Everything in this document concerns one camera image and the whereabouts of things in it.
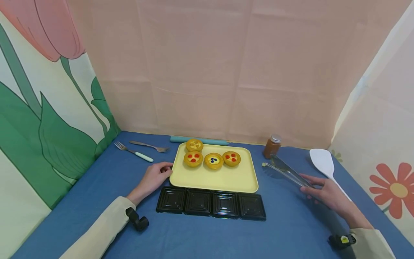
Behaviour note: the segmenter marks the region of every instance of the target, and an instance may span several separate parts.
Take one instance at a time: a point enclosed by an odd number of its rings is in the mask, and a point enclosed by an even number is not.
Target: orange flower
[[[66,0],[0,0],[0,11],[47,59],[75,59],[85,53]]]
[[[369,191],[373,194],[380,194],[374,198],[378,205],[384,205],[391,200],[389,206],[392,217],[399,219],[402,217],[402,202],[404,201],[408,211],[414,217],[414,173],[411,172],[411,165],[401,163],[398,167],[397,179],[391,169],[386,164],[377,165],[377,171],[387,181],[382,180],[376,175],[371,175],[369,179],[381,187],[371,187]]]

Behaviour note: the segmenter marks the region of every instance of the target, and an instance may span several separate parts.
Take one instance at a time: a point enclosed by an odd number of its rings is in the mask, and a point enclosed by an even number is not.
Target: pink tulip
[[[66,0],[0,0],[0,11],[47,59],[75,59],[85,53]]]

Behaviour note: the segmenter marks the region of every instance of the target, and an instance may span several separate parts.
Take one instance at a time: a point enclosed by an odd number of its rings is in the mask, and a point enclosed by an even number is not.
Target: fruit tart
[[[204,163],[210,169],[220,169],[223,165],[223,157],[217,153],[210,153],[204,158]]]
[[[240,155],[234,151],[227,151],[223,154],[223,160],[228,166],[237,166],[240,164]]]
[[[198,139],[192,138],[185,144],[188,151],[201,151],[203,150],[203,142]]]
[[[188,151],[184,156],[184,163],[189,167],[197,167],[203,162],[203,155],[200,151]]]

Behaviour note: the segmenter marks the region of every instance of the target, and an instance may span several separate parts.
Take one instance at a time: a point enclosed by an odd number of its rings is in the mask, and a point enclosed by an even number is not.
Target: hand
[[[358,207],[344,195],[331,179],[318,178],[306,174],[301,174],[301,176],[308,180],[311,185],[322,186],[322,189],[301,187],[301,191],[308,195],[308,199],[311,199],[313,196],[321,200],[326,206],[345,219],[350,228],[373,229]]]
[[[127,198],[137,206],[171,176],[173,173],[171,166],[173,166],[173,163],[169,162],[161,162],[149,166],[141,182],[128,194]]]

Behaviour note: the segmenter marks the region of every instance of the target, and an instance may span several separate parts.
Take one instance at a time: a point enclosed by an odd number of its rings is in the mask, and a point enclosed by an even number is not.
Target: silver fork
[[[151,145],[148,145],[148,144],[145,144],[145,143],[142,143],[142,142],[138,142],[138,141],[130,141],[130,143],[131,144],[136,144],[136,145],[141,145],[141,146],[152,147],[152,148],[155,148],[160,153],[167,152],[170,149],[170,148],[158,148],[158,147],[154,147],[154,146],[151,146]]]
[[[142,158],[142,159],[144,159],[144,160],[146,160],[146,161],[148,161],[148,162],[153,162],[153,161],[154,161],[154,159],[152,159],[152,158],[150,158],[150,157],[148,157],[148,156],[146,156],[146,155],[144,155],[144,154],[141,154],[140,152],[135,152],[135,151],[129,150],[127,147],[125,147],[125,145],[124,145],[124,144],[122,144],[122,143],[121,143],[121,142],[119,142],[119,141],[115,142],[115,146],[116,146],[117,148],[121,149],[121,150],[129,151],[129,152],[131,152],[132,154],[135,154],[136,156],[138,156],[138,157],[140,157],[140,158]]]

